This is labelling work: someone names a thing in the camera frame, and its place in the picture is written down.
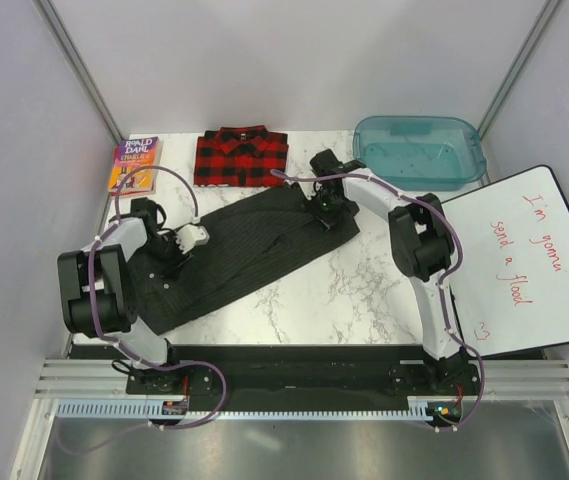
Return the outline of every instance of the folded fabric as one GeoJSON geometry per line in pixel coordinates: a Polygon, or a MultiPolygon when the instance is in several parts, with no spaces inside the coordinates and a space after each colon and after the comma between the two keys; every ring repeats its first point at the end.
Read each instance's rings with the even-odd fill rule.
{"type": "Polygon", "coordinates": [[[160,278],[165,264],[138,250],[128,265],[140,316],[155,333],[165,333],[282,278],[359,232],[355,204],[325,231],[303,200],[297,186],[272,188],[205,215],[200,225],[210,240],[193,250],[176,278],[160,278]]]}
{"type": "Polygon", "coordinates": [[[269,172],[284,171],[288,136],[259,125],[206,131],[197,139],[195,185],[235,187],[282,186],[283,180],[269,172]]]}

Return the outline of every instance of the shirt collar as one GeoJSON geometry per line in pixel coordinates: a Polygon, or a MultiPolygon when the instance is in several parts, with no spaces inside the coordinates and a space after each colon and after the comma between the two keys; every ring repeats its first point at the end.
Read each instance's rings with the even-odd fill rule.
{"type": "Polygon", "coordinates": [[[253,155],[259,157],[271,143],[271,134],[264,125],[246,128],[222,127],[215,134],[215,143],[228,155],[240,145],[252,147],[253,155]]]}

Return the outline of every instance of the marble tabletop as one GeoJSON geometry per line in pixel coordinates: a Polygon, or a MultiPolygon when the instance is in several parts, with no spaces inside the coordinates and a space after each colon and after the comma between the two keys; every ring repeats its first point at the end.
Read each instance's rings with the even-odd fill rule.
{"type": "MultiPolygon", "coordinates": [[[[352,155],[350,131],[288,132],[289,175],[313,176],[309,161],[332,149],[341,161],[352,155]]],[[[131,138],[153,136],[133,135],[131,138]]],[[[161,165],[193,181],[198,134],[161,134],[161,165]]],[[[465,193],[439,192],[445,200],[465,193]]],[[[308,193],[310,185],[303,188],[308,193]]],[[[195,187],[200,215],[254,195],[261,188],[195,187]]],[[[184,186],[160,173],[152,196],[167,212],[167,227],[192,216],[184,186]]],[[[128,211],[126,199],[122,211],[128,211]]],[[[109,218],[114,214],[110,206],[109,218]]],[[[422,327],[411,284],[390,256],[388,226],[366,208],[356,216],[360,234],[276,282],[215,312],[182,325],[165,337],[175,344],[416,344],[422,327]]],[[[75,343],[89,343],[78,336],[75,343]]]]}

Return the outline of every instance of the red heart drawing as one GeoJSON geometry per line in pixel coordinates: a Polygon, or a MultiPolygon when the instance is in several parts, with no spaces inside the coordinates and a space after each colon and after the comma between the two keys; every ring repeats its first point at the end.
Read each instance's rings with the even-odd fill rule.
{"type": "Polygon", "coordinates": [[[478,340],[486,340],[488,337],[491,336],[491,332],[489,332],[488,330],[486,330],[484,327],[486,327],[486,324],[484,322],[480,322],[480,334],[477,334],[477,328],[475,329],[475,338],[477,338],[478,340]]]}

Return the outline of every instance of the black whiteboard edge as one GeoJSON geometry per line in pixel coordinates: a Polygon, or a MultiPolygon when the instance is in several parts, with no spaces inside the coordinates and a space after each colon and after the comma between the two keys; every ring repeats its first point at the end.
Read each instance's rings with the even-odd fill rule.
{"type": "MultiPolygon", "coordinates": [[[[553,182],[555,182],[555,186],[557,187],[557,190],[560,192],[560,196],[562,197],[562,201],[564,202],[564,205],[566,206],[566,210],[568,211],[568,214],[569,214],[569,203],[566,200],[566,195],[564,195],[564,190],[562,190],[562,187],[561,187],[561,185],[557,179],[557,175],[555,175],[555,171],[553,170],[553,168],[550,165],[546,165],[546,164],[535,165],[534,167],[527,168],[526,170],[522,170],[519,173],[515,173],[515,174],[510,175],[508,177],[502,178],[502,179],[498,180],[497,182],[491,182],[488,185],[484,185],[484,186],[477,188],[475,190],[471,190],[470,192],[463,193],[462,195],[459,195],[457,197],[450,198],[450,199],[442,202],[442,204],[454,202],[458,198],[465,197],[466,195],[471,195],[475,192],[479,192],[480,190],[484,190],[485,188],[490,188],[493,185],[497,185],[498,183],[504,182],[504,181],[509,180],[513,177],[517,177],[518,175],[522,175],[526,172],[530,172],[531,170],[536,170],[538,168],[545,168],[546,170],[549,171],[549,173],[551,174],[551,177],[553,178],[553,182]]],[[[454,302],[455,301],[455,295],[453,294],[453,292],[451,292],[451,296],[453,297],[453,302],[454,302]]],[[[455,309],[455,321],[457,322],[457,328],[458,328],[458,331],[460,332],[460,335],[462,336],[462,340],[464,340],[464,333],[462,332],[462,328],[460,325],[460,321],[459,321],[456,309],[455,309]]],[[[569,345],[569,341],[568,342],[562,342],[562,343],[552,343],[549,345],[539,345],[539,346],[535,346],[535,347],[523,348],[520,350],[506,350],[504,352],[491,353],[490,355],[486,355],[486,356],[483,355],[482,358],[495,358],[495,357],[500,357],[500,356],[508,355],[508,354],[521,354],[521,353],[532,352],[535,350],[540,350],[540,349],[545,349],[545,348],[562,347],[565,345],[569,345]]]]}

